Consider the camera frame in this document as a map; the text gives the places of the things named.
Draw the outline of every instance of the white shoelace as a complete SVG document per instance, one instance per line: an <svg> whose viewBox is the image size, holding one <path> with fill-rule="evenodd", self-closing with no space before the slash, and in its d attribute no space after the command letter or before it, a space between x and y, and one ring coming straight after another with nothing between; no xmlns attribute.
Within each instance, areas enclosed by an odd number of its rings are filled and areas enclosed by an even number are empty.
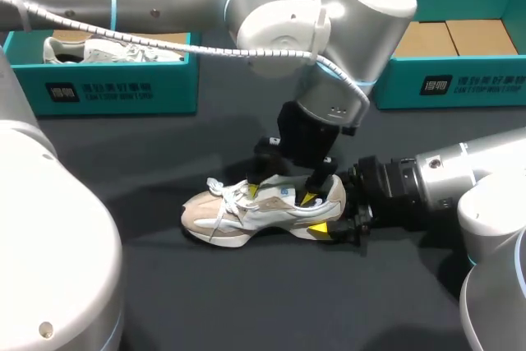
<svg viewBox="0 0 526 351"><path fill-rule="evenodd" d="M126 60L131 60L133 62L144 62L145 60L147 62L154 62L159 55L150 47L129 44L124 49L123 57Z"/></svg>
<svg viewBox="0 0 526 351"><path fill-rule="evenodd" d="M238 182L236 185L232 185L231 187L226 187L222 182L219 182L215 178L208 178L206 180L206 185L208 185L208 188L210 189L210 193L212 195L223 197L223 200L221 201L221 206L219 207L219 212L217 213L217 219L214 224L214 230L212 230L212 233L210 235L211 240L214 237L215 231L221 225L223 215L225 215L226 213L236 215L239 219L239 222L243 226L241 215L239 214L239 208L250 210L253 207L245 206L239 202L248 193L247 180Z"/></svg>

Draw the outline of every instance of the white sneaker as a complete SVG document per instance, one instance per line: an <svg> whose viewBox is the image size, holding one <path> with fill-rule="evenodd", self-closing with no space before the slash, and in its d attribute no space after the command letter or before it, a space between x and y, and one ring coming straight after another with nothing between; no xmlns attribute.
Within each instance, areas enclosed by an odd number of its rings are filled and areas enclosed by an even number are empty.
<svg viewBox="0 0 526 351"><path fill-rule="evenodd" d="M344 185L333 175L324 185L326 196L313 206L296 206L296 190L307 177L273 176L265 180L254 198L247 181L231 187L209 178L209 192L203 192L183 205L182 225L190 234L221 247L240 247L264 228L278 227L298 238L328 239L308 227L337 220L344 212Z"/></svg>
<svg viewBox="0 0 526 351"><path fill-rule="evenodd" d="M179 62L183 59L167 49L121 43L101 36L71 42L48 37L44 41L44 63Z"/></svg>

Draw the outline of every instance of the shoe box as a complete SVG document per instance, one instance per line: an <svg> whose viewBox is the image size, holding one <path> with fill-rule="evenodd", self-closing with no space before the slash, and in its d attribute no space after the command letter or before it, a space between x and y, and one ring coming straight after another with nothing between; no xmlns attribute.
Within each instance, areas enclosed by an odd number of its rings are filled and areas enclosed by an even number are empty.
<svg viewBox="0 0 526 351"><path fill-rule="evenodd" d="M86 32L11 32L4 52L37 116L192 114L197 110L199 65L195 54L176 62L44 64L44 41L83 41ZM199 44L194 33L139 35Z"/></svg>
<svg viewBox="0 0 526 351"><path fill-rule="evenodd" d="M418 0L379 109L526 105L526 0Z"/></svg>

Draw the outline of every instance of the cable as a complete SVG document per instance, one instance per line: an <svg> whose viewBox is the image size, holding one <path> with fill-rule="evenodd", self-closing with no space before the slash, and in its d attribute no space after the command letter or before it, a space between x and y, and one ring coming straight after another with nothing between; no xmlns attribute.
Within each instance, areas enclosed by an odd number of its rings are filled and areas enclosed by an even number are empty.
<svg viewBox="0 0 526 351"><path fill-rule="evenodd" d="M0 0L1 3L17 7L16 0ZM226 58L302 58L307 61L311 59L312 54L308 51L295 51L292 49L228 49L228 48L211 48L203 47L199 45L188 45L188 44L176 44L169 43L166 41L154 40L142 38L134 35L128 35L125 33L115 32L113 30L108 30L105 28L100 28L98 26L86 24L83 22L78 22L70 20L69 18L64 18L48 12L44 8L31 4L29 2L23 2L25 9L30 13L41 18L44 18L47 21L51 21L57 25L61 25L73 30L82 30L85 32L92 33L94 35L102 35L110 39L115 39L118 41L123 41L127 43L134 43L139 45L145 45L147 47L169 49L173 51L180 51L184 53L198 53L201 55L210 55L216 57L226 57ZM353 121L351 127L358 128L362 123L363 118L365 117L367 110L370 107L369 98L363 93L363 91L356 85L356 83L336 64L331 62L329 59L317 55L316 61L321 63L325 67L328 67L339 79L346 84L355 96L361 102L360 109L358 110L357 116Z"/></svg>

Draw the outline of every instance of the black table surface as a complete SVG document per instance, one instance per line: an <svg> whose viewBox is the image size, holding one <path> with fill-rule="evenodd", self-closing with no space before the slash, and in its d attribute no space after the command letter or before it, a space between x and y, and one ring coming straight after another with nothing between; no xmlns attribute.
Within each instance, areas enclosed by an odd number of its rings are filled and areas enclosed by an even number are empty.
<svg viewBox="0 0 526 351"><path fill-rule="evenodd" d="M223 30L203 43L232 47ZM123 350L469 350L459 321L465 255L454 218L423 232L379 229L367 254L286 233L223 250L182 235L181 204L208 177L236 178L296 77L201 59L195 117L46 119L64 165L108 207L122 236ZM524 109L379 112L334 149L342 167L526 125Z"/></svg>

